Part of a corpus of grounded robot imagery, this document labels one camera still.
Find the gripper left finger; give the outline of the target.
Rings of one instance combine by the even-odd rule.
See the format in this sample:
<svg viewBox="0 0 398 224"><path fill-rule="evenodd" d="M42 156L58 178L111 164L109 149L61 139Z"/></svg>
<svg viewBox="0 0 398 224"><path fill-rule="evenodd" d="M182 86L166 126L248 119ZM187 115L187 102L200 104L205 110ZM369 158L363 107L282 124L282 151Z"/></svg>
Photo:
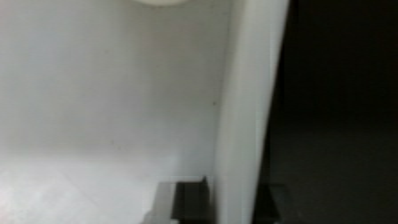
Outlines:
<svg viewBox="0 0 398 224"><path fill-rule="evenodd" d="M205 178L161 181L156 187L148 224L209 224L209 196Z"/></svg>

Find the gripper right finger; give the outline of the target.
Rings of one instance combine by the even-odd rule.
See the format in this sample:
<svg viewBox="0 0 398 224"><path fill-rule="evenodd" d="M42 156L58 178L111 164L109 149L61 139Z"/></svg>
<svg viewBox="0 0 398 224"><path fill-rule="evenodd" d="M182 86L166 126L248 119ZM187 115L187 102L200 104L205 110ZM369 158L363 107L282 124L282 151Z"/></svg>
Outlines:
<svg viewBox="0 0 398 224"><path fill-rule="evenodd" d="M285 187L280 184L262 183L257 186L251 224L285 223Z"/></svg>

